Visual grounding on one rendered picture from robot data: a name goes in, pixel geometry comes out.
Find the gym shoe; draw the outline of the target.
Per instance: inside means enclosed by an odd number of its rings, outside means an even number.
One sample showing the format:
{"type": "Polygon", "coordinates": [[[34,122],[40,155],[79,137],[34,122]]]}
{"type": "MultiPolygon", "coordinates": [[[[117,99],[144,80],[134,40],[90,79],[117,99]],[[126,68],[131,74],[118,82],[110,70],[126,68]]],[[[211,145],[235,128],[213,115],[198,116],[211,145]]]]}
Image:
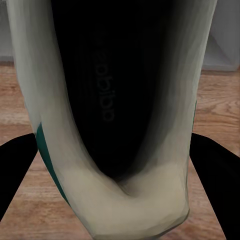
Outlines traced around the gym shoe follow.
{"type": "Polygon", "coordinates": [[[217,1],[6,0],[37,148],[94,240],[157,240],[189,218],[217,1]]]}

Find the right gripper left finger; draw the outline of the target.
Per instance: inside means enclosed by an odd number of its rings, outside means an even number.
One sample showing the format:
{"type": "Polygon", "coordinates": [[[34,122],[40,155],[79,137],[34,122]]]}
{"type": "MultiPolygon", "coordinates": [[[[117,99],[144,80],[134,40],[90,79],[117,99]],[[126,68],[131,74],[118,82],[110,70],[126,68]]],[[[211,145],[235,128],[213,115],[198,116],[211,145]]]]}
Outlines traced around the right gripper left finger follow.
{"type": "Polygon", "coordinates": [[[38,150],[34,132],[0,146],[0,222],[38,150]]]}

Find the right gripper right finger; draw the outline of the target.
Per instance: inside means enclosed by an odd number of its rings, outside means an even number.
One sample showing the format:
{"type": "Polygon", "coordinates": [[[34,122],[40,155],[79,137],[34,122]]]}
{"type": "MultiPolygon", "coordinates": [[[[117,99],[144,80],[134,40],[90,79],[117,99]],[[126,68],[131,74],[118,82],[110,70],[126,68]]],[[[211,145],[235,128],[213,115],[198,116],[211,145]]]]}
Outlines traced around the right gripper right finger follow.
{"type": "Polygon", "coordinates": [[[196,133],[189,156],[226,239],[240,240],[240,157],[196,133]]]}

